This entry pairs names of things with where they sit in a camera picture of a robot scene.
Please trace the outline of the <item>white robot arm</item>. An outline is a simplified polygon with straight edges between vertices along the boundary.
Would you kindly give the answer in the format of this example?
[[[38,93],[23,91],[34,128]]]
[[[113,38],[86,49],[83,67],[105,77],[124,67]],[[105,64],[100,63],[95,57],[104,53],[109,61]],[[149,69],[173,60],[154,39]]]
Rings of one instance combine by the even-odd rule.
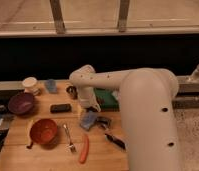
[[[167,69],[97,73],[85,65],[69,76],[82,107],[97,109],[95,88],[117,90],[129,171],[182,171],[172,100],[177,77]]]

